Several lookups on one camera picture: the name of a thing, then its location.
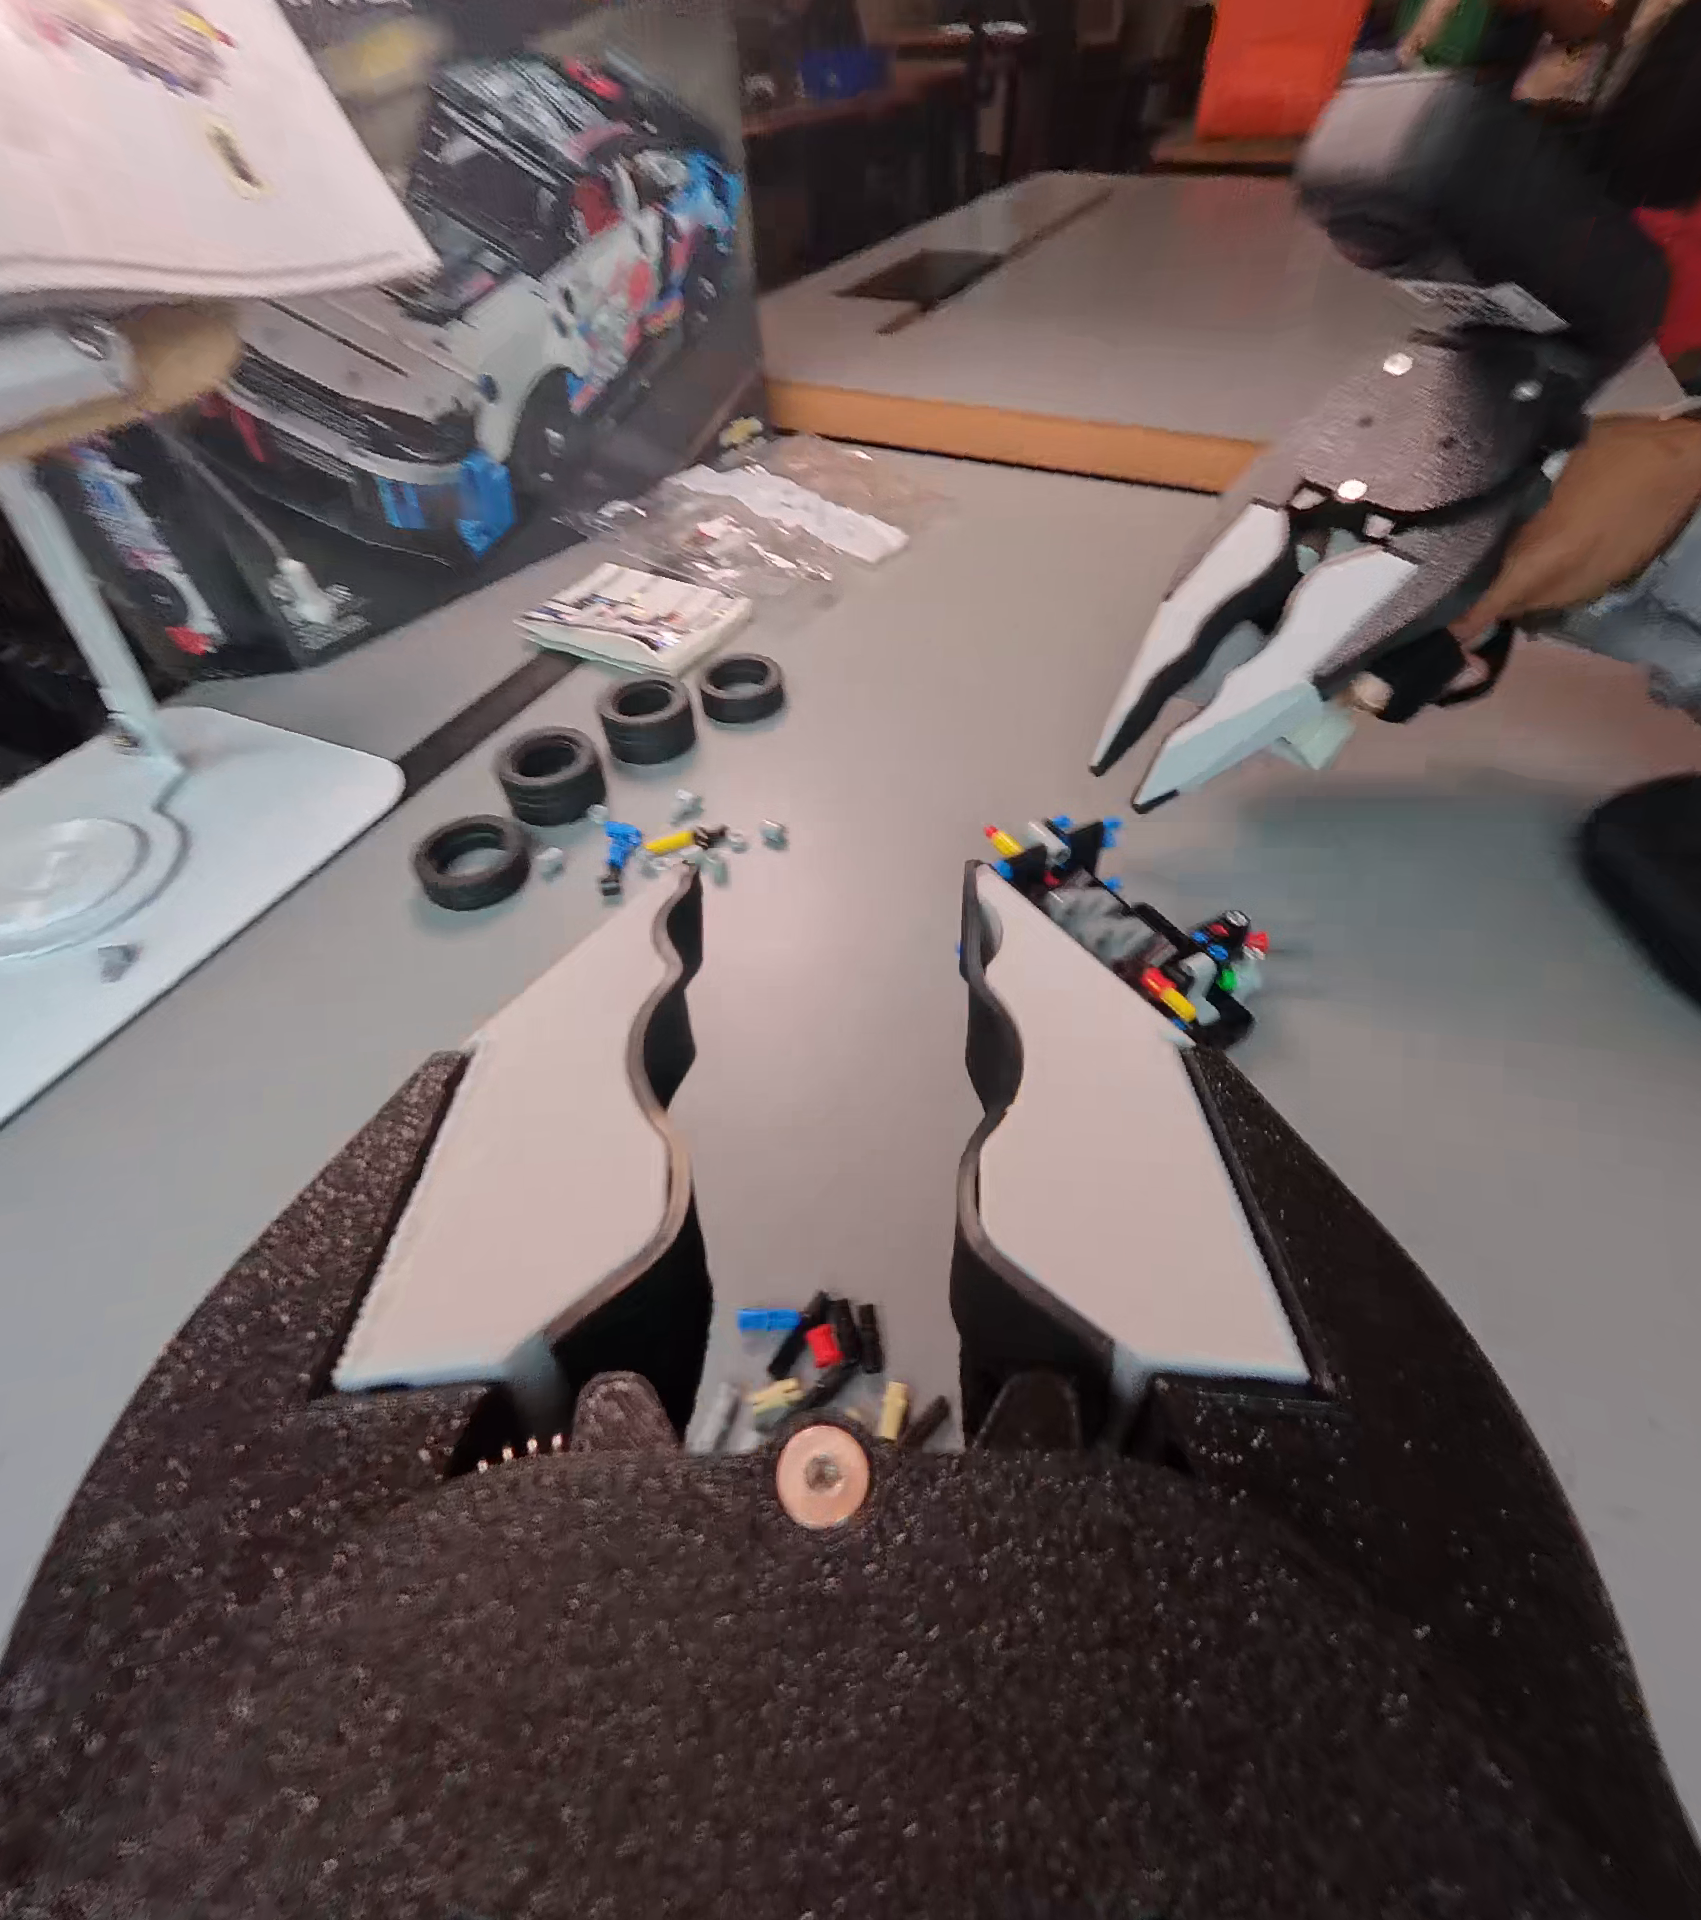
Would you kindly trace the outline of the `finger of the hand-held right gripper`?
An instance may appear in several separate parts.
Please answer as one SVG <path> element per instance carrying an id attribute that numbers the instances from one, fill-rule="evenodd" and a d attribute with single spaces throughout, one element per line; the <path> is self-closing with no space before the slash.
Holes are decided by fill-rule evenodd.
<path id="1" fill-rule="evenodd" d="M 1289 510 L 1262 500 L 1232 508 L 1221 529 L 1188 558 L 1153 613 L 1090 770 L 1100 778 L 1112 772 L 1239 627 L 1270 636 L 1299 579 Z"/>
<path id="2" fill-rule="evenodd" d="M 1301 579 L 1276 630 L 1239 627 L 1199 679 L 1167 702 L 1190 712 L 1143 766 L 1130 795 L 1135 811 L 1186 797 L 1280 741 L 1348 735 L 1350 723 L 1330 713 L 1333 694 L 1420 613 L 1420 564 L 1380 541 L 1309 566 L 1296 546 L 1296 559 Z"/>

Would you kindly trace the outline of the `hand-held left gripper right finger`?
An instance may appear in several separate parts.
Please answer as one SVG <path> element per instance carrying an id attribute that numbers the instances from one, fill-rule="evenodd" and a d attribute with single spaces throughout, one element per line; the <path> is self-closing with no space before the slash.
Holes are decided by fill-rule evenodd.
<path id="1" fill-rule="evenodd" d="M 958 892 L 962 1067 L 951 1310 L 961 1411 L 1064 1380 L 1130 1420 L 1153 1380 L 1313 1395 L 1280 1251 L 1253 1217 L 1201 1059 L 1002 873 Z"/>

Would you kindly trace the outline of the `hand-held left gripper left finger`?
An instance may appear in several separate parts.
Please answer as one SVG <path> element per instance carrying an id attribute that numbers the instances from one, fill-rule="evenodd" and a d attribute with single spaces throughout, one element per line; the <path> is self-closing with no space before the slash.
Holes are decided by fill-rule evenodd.
<path id="1" fill-rule="evenodd" d="M 696 1059 L 703 907 L 695 868 L 653 882 L 475 1034 L 336 1392 L 489 1383 L 562 1411 L 635 1374 L 695 1408 L 715 1286 L 670 1105 Z"/>

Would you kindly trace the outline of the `toy car chassis assembly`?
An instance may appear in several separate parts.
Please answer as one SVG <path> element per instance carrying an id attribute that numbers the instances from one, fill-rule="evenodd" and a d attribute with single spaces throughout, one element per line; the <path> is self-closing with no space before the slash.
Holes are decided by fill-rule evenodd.
<path id="1" fill-rule="evenodd" d="M 1103 972 L 1153 1005 L 1186 1047 L 1232 1050 L 1255 1028 L 1270 931 L 1238 907 L 1180 924 L 1134 898 L 1107 868 L 1123 838 L 1120 815 L 1036 818 L 1022 828 L 987 823 L 991 868 Z"/>

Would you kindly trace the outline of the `building instruction booklet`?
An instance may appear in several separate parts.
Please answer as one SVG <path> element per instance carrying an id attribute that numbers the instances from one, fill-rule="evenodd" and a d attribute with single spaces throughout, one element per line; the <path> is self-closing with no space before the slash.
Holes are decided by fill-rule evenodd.
<path id="1" fill-rule="evenodd" d="M 0 2 L 0 323 L 435 267 L 276 4 Z"/>

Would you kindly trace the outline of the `white desk stand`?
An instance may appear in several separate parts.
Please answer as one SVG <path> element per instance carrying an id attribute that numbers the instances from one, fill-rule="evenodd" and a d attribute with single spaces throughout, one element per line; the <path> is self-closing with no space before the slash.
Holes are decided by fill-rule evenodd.
<path id="1" fill-rule="evenodd" d="M 0 513 L 106 725 L 0 790 L 0 1127 L 399 804 L 383 755 L 159 704 L 37 459 L 219 383 L 219 301 L 0 326 Z"/>

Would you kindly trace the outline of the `person's right hand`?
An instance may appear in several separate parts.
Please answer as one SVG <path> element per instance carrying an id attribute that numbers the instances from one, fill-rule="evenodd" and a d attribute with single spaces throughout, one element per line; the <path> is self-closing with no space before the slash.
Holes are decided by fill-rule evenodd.
<path id="1" fill-rule="evenodd" d="M 1701 412 L 1595 420 L 1549 497 L 1449 632 L 1576 612 L 1629 587 L 1701 508 Z"/>

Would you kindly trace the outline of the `black toy tyre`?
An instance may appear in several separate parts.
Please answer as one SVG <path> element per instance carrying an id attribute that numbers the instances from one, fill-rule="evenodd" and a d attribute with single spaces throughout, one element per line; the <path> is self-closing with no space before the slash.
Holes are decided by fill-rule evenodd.
<path id="1" fill-rule="evenodd" d="M 531 834 L 517 818 L 470 813 L 424 832 L 412 845 L 411 864 L 430 904 L 479 911 L 522 890 L 531 852 Z"/>
<path id="2" fill-rule="evenodd" d="M 568 828 L 602 808 L 609 783 L 591 735 L 544 725 L 517 732 L 493 757 L 510 811 L 528 828 Z"/>
<path id="3" fill-rule="evenodd" d="M 696 694 L 706 718 L 725 728 L 757 725 L 786 708 L 780 664 L 754 649 L 713 657 L 696 678 Z"/>
<path id="4" fill-rule="evenodd" d="M 670 676 L 628 676 L 609 683 L 597 702 L 609 753 L 623 766 L 660 766 L 696 746 L 689 687 Z"/>

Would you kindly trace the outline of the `white table with wooden edge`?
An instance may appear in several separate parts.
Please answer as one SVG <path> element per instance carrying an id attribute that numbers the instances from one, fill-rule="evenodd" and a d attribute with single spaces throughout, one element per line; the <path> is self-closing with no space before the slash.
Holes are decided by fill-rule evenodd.
<path id="1" fill-rule="evenodd" d="M 1276 178 L 1048 171 L 758 301 L 786 432 L 1205 495 L 1431 322 Z"/>

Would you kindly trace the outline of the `pile of small dark pins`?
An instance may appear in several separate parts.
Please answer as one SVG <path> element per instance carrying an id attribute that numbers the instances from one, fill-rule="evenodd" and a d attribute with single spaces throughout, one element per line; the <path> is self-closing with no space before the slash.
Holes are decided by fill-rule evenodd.
<path id="1" fill-rule="evenodd" d="M 686 1449 L 764 1452 L 815 1425 L 877 1447 L 958 1447 L 956 1393 L 910 1367 L 903 1333 L 877 1301 L 815 1289 L 720 1306 Z"/>

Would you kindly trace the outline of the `scatter of small grey parts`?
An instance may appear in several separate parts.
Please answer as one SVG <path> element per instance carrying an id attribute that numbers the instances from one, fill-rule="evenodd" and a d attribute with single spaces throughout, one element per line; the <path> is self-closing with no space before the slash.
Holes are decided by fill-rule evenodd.
<path id="1" fill-rule="evenodd" d="M 686 870 L 727 883 L 731 868 L 748 852 L 786 852 L 788 828 L 775 820 L 731 820 L 686 785 L 668 795 L 665 813 L 638 821 L 606 802 L 588 804 L 575 821 L 536 828 L 531 873 L 554 880 L 584 875 L 602 904 L 623 904 L 648 880 Z"/>

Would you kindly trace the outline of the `orange cloth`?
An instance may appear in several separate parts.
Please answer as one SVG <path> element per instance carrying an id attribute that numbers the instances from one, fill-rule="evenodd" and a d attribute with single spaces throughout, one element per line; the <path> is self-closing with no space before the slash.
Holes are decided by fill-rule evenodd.
<path id="1" fill-rule="evenodd" d="M 1344 83 L 1369 2 L 1215 2 L 1196 131 L 1301 137 Z"/>

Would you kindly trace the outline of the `clear plastic bag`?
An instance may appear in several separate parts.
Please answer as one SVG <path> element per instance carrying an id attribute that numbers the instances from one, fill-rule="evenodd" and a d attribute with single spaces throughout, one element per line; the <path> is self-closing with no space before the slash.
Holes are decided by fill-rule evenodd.
<path id="1" fill-rule="evenodd" d="M 700 462 L 711 468 L 757 464 L 905 527 L 908 547 L 954 508 L 947 490 L 888 448 L 799 433 L 757 438 Z M 862 564 L 803 534 L 782 532 L 732 500 L 680 492 L 670 476 L 646 492 L 591 497 L 565 510 L 561 521 L 620 564 L 760 604 L 825 604 L 908 549 L 882 564 Z"/>

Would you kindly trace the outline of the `sticker sheet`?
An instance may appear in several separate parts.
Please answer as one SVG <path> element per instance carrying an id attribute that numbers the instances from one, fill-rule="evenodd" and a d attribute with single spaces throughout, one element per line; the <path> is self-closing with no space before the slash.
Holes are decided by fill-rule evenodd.
<path id="1" fill-rule="evenodd" d="M 521 613 L 517 625 L 544 654 L 682 679 L 717 655 L 754 609 L 736 592 L 604 561 Z"/>

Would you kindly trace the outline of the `toy race car box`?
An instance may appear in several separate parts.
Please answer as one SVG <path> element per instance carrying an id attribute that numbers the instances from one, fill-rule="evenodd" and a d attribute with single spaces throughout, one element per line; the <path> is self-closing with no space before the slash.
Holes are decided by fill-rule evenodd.
<path id="1" fill-rule="evenodd" d="M 717 32 L 508 45 L 448 4 L 334 39 L 437 264 L 268 299 L 221 385 L 46 459 L 164 695 L 314 667 L 579 536 L 760 390 L 734 83 Z"/>

